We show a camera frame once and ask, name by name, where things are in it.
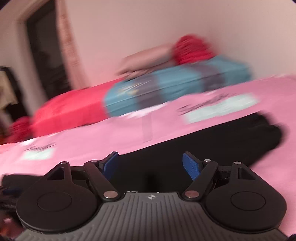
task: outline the pink wall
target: pink wall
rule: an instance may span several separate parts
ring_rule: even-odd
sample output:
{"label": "pink wall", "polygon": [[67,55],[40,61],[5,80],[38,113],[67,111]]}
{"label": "pink wall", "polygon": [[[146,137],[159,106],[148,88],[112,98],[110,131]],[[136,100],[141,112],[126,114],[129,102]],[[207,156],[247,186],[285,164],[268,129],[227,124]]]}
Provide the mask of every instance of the pink wall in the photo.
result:
{"label": "pink wall", "polygon": [[116,78],[127,55],[188,33],[207,35],[198,0],[67,0],[82,65],[92,85]]}
{"label": "pink wall", "polygon": [[292,0],[203,3],[216,50],[247,62],[256,78],[296,74],[296,4]]}

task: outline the orange curtain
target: orange curtain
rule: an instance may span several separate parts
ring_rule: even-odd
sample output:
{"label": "orange curtain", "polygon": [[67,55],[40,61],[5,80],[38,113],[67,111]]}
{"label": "orange curtain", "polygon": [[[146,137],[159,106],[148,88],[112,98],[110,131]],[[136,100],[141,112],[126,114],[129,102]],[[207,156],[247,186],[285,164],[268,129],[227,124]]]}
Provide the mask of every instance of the orange curtain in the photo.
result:
{"label": "orange curtain", "polygon": [[59,43],[69,83],[73,89],[89,87],[75,48],[65,0],[56,0],[56,13]]}

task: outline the pink blanket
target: pink blanket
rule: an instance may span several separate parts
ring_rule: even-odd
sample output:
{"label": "pink blanket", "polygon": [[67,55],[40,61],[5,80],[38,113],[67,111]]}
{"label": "pink blanket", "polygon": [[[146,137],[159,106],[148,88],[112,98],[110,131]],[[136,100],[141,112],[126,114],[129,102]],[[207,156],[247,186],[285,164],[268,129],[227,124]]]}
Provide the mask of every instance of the pink blanket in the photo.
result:
{"label": "pink blanket", "polygon": [[[180,114],[181,108],[213,105],[224,101],[227,96],[240,94],[252,94],[258,103],[191,124]],[[0,170],[1,174],[43,175],[60,161],[68,161],[72,166],[82,165],[91,159],[100,160],[112,151],[128,153],[259,111],[266,114],[272,123],[281,124],[285,130],[282,144],[252,168],[286,199],[288,210],[280,229],[290,235],[296,233],[295,103],[296,79],[289,76],[187,95],[158,107],[17,143],[0,154]]]}

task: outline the yellow cloth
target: yellow cloth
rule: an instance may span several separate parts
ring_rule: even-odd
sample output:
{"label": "yellow cloth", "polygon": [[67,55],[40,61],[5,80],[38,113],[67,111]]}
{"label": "yellow cloth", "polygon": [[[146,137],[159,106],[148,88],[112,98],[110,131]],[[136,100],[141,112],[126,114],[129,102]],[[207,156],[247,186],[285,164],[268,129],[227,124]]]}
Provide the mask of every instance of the yellow cloth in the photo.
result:
{"label": "yellow cloth", "polygon": [[17,104],[15,92],[10,84],[10,81],[5,71],[0,71],[0,110],[4,109],[9,104]]}

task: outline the gray stripe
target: gray stripe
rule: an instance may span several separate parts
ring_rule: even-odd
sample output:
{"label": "gray stripe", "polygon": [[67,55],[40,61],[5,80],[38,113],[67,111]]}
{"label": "gray stripe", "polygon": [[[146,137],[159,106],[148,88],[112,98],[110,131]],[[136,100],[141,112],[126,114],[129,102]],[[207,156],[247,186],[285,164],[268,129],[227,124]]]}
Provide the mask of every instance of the gray stripe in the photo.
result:
{"label": "gray stripe", "polygon": [[153,74],[145,74],[134,79],[134,84],[139,85],[134,90],[141,109],[164,103],[157,83],[158,80]]}
{"label": "gray stripe", "polygon": [[214,66],[202,63],[193,63],[187,64],[186,67],[202,75],[201,80],[203,82],[204,91],[212,91],[225,86],[225,79],[223,78],[222,73]]}

